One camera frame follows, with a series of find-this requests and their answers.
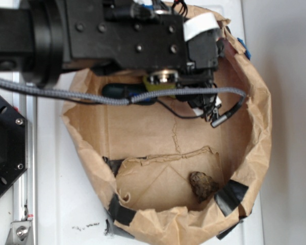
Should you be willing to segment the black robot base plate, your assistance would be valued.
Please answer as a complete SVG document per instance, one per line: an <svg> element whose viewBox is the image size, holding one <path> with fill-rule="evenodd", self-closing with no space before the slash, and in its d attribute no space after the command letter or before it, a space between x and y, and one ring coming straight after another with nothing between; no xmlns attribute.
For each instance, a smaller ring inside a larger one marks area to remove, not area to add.
<svg viewBox="0 0 306 245"><path fill-rule="evenodd" d="M26 170L27 120L0 96L0 198Z"/></svg>

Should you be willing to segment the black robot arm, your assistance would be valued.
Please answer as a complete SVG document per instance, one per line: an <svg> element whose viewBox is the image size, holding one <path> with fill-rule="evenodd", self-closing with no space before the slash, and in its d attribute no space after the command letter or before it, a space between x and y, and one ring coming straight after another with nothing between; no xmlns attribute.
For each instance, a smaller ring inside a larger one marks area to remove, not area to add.
<svg viewBox="0 0 306 245"><path fill-rule="evenodd" d="M172 96L192 107L211 106L218 96L219 25L208 13L199 27L188 13L184 1L21 1L16 9L0 8L0 72L20 72L27 82L0 79L0 88L86 104ZM82 69L142 76L156 89L115 86L105 95L55 89L62 74Z"/></svg>

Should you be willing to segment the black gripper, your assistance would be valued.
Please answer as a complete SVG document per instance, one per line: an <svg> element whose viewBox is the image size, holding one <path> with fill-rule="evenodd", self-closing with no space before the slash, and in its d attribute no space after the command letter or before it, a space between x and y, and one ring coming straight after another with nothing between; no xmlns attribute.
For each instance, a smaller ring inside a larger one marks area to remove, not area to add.
<svg viewBox="0 0 306 245"><path fill-rule="evenodd" d="M224 57L223 38L220 29L204 31L186 42L187 69L180 74L180 88L212 88L218 59Z"/></svg>

